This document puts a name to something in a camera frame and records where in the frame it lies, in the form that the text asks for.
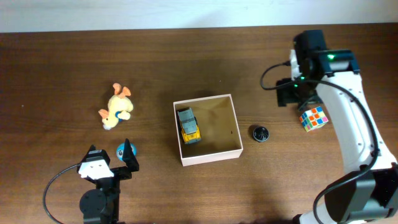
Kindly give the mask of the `colourful puzzle cube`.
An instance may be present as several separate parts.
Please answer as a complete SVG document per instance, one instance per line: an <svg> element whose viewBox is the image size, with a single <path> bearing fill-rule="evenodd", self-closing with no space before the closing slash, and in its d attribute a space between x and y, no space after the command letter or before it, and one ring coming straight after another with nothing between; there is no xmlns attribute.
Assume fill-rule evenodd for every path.
<svg viewBox="0 0 398 224"><path fill-rule="evenodd" d="M321 106L305 111L299 120L306 132L321 128L329 122Z"/></svg>

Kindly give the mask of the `yellow grey toy truck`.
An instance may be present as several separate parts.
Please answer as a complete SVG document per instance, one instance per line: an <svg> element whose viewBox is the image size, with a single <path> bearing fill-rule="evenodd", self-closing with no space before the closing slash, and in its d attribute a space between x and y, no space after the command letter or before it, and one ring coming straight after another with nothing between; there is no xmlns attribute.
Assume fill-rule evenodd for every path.
<svg viewBox="0 0 398 224"><path fill-rule="evenodd" d="M201 141L201 132L198 122L191 108L177 111L182 138L185 144L193 144Z"/></svg>

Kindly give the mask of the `white cardboard box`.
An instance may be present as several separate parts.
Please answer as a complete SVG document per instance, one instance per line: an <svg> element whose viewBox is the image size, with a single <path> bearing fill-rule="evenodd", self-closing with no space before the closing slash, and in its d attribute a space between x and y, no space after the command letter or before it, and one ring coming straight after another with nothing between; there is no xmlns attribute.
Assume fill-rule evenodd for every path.
<svg viewBox="0 0 398 224"><path fill-rule="evenodd" d="M173 102L180 159L183 166L238 158L243 151L230 94ZM191 108L201 140L185 144L178 112Z"/></svg>

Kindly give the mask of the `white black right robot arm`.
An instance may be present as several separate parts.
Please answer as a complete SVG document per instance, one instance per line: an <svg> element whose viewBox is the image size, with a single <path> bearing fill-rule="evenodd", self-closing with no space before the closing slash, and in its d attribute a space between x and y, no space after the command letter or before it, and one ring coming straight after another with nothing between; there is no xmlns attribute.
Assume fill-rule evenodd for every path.
<svg viewBox="0 0 398 224"><path fill-rule="evenodd" d="M357 60L350 50L327 48L321 30L294 37L288 84L277 103L323 103L333 122L343 158L344 176L318 195L311 211L294 223L369 223L397 213L397 159L388 150L364 97Z"/></svg>

